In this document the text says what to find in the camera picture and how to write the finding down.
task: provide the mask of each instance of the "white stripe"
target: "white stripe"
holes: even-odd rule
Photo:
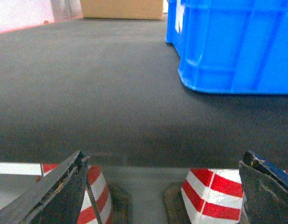
[[[223,194],[221,192],[211,190],[206,199],[207,202],[212,204],[217,204],[224,207],[234,208],[234,209],[241,209],[242,205],[242,198],[241,197],[234,197],[230,195]]]
[[[41,175],[39,163],[0,162],[0,174]]]
[[[223,219],[223,218],[213,218],[209,216],[202,215],[200,212],[196,210],[193,206],[185,191],[181,189],[182,198],[185,203],[185,208],[189,219],[192,224],[235,224],[238,221],[230,220],[230,219]]]
[[[241,209],[242,198],[226,195],[206,187],[192,172],[189,172],[186,179],[200,198],[207,202],[220,206]]]
[[[103,224],[106,223],[106,221],[108,220],[108,218],[109,218],[109,216],[110,216],[111,209],[112,209],[111,203],[112,203],[112,201],[111,201],[111,195],[110,195],[110,193],[109,193],[107,202],[106,202],[103,210],[101,211],[101,213],[99,213]]]
[[[84,201],[83,201],[83,204],[82,204],[82,208],[81,208],[81,211],[89,208],[89,207],[92,207],[92,204],[91,204],[91,201],[90,201],[90,198],[89,198],[89,195],[87,193],[87,191],[85,191],[85,194],[84,194]]]
[[[202,215],[200,222],[198,224],[236,224],[239,220],[230,220],[230,219],[224,219],[224,218],[214,218],[210,216]]]
[[[202,214],[196,210],[183,189],[181,189],[181,194],[191,223],[198,224]]]
[[[98,224],[97,219],[93,219],[90,222],[87,222],[86,224]]]
[[[99,197],[102,195],[103,189],[106,186],[106,180],[103,176],[103,173],[101,173],[97,180],[91,185],[91,189],[94,195],[94,199],[97,202]]]
[[[217,175],[224,177],[230,181],[241,183],[239,170],[238,169],[211,169]]]

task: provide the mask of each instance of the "plastic crate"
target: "plastic crate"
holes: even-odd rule
[[[187,0],[179,75],[193,90],[288,94],[288,0]]]
[[[166,42],[173,44],[178,55],[182,52],[183,17],[185,0],[169,0]]]

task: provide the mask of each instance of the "gray carpet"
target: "gray carpet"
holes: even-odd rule
[[[74,20],[0,35],[0,161],[288,168],[288,96],[186,89],[163,21]]]

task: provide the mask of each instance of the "white wall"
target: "white wall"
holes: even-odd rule
[[[0,0],[0,33],[54,22],[50,0]]]

